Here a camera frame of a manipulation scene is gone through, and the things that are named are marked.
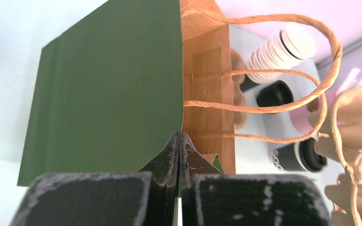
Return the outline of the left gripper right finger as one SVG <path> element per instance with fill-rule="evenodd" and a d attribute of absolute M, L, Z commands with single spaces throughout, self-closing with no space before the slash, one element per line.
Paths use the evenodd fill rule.
<path fill-rule="evenodd" d="M 330 226 L 317 186 L 296 174 L 221 173 L 180 138 L 182 223 L 185 226 Z"/>

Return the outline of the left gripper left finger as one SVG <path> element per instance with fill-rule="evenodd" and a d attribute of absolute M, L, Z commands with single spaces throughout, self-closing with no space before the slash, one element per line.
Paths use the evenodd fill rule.
<path fill-rule="evenodd" d="M 36 178 L 13 226 L 177 225 L 180 135 L 137 172 L 57 173 Z"/>

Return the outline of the black cup lid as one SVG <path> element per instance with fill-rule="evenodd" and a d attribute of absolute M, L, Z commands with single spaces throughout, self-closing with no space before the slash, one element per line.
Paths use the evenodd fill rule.
<path fill-rule="evenodd" d="M 310 138 L 298 144 L 299 159 L 306 171 L 319 172 L 327 165 L 327 158 L 314 150 L 315 139 Z"/>

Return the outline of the green paper bag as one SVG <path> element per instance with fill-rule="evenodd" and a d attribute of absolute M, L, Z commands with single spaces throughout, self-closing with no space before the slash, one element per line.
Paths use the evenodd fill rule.
<path fill-rule="evenodd" d="M 239 107 L 229 25 L 269 21 L 323 33 L 331 69 L 292 104 Z M 341 57 L 332 30 L 304 15 L 227 18 L 213 0 L 109 0 L 42 49 L 17 184 L 45 173 L 138 171 L 175 132 L 234 174 L 234 113 L 303 106 L 334 83 Z"/>

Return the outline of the single brown pulp cup carrier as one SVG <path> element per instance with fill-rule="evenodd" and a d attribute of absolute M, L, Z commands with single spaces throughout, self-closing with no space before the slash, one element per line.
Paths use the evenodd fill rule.
<path fill-rule="evenodd" d="M 339 162 L 344 173 L 324 193 L 332 201 L 336 226 L 362 226 L 362 90 L 340 93 L 314 143 L 315 152 Z"/>

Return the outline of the black paper coffee cup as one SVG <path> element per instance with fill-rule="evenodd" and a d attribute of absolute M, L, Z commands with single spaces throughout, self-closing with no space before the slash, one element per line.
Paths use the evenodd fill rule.
<path fill-rule="evenodd" d="M 271 160 L 280 171 L 294 172 L 302 169 L 299 163 L 300 158 L 296 155 L 296 143 L 275 149 L 271 154 Z"/>

